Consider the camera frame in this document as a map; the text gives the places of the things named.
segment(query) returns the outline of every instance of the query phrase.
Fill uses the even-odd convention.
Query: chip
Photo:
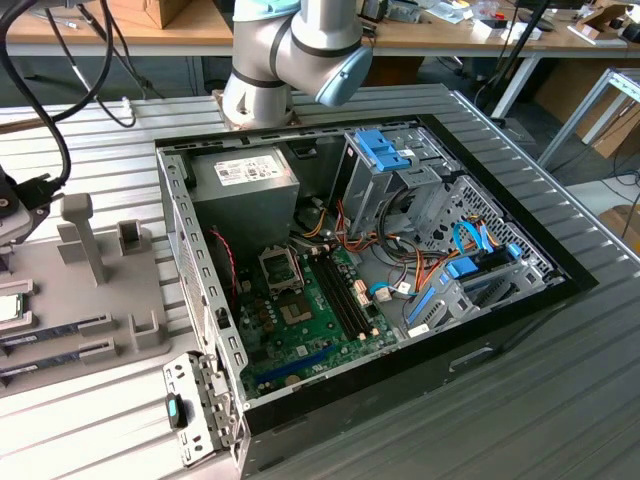
[[[252,363],[260,363],[269,358],[269,354],[267,350],[261,348],[260,350],[256,350],[255,352],[249,352],[249,359]]]
[[[287,295],[278,299],[278,307],[287,325],[295,325],[313,318],[311,305],[303,293]]]

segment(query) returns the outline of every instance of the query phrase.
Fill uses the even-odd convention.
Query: yellow wire
[[[318,233],[320,233],[320,230],[322,230],[322,224],[324,223],[324,217],[326,216],[326,214],[327,214],[327,209],[323,208],[322,213],[320,214],[320,220],[318,221],[318,225],[316,225],[316,228],[314,228],[310,232],[303,233],[302,236],[305,238],[313,238]]]

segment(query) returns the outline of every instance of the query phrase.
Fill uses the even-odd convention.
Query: metal table
[[[305,122],[436,114],[600,285],[510,353],[258,477],[634,478],[640,467],[640,260],[443,86],[362,89],[333,110],[302,95],[295,103]],[[236,478],[225,457],[182,469],[160,370],[195,342],[165,238],[153,140],[224,127],[208,98],[139,102],[137,109],[131,131],[117,129],[92,107],[63,123],[75,161],[68,191],[94,194],[97,230],[138,218],[153,232],[172,350],[0,400],[3,478]],[[29,115],[24,108],[2,110],[0,122]],[[59,168],[44,130],[0,141],[0,161],[19,179]],[[55,235],[58,221],[56,207],[34,240]]]
[[[582,141],[587,145],[590,145],[591,142],[596,139],[596,136],[605,125],[609,124],[614,114],[618,113],[625,102],[629,99],[632,100],[626,111],[634,106],[633,102],[640,102],[640,68],[622,68],[620,70],[608,68],[584,97],[584,100],[580,102],[578,108],[571,114],[567,123],[563,125],[549,146],[542,152],[542,155],[540,155],[538,159],[538,164],[541,167],[546,166],[551,161],[553,154],[562,147],[584,116],[589,113],[591,108],[611,87],[617,88],[620,93],[583,137]]]

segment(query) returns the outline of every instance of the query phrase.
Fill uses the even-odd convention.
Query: motherboard
[[[294,385],[398,341],[376,304],[363,294],[364,283],[347,251],[290,255],[299,268],[289,273],[286,262],[280,261],[272,262],[272,275],[265,275],[259,265],[239,274],[239,332],[249,356],[242,382],[248,398]],[[282,283],[293,280],[298,271],[302,286],[272,293],[268,279]]]

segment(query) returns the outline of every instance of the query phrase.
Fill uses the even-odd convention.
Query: label sticker
[[[215,164],[215,169],[220,183],[225,187],[278,178],[284,175],[271,155],[220,162]]]
[[[398,154],[402,157],[415,157],[416,154],[413,153],[413,150],[409,150],[408,148],[405,150],[398,150]]]

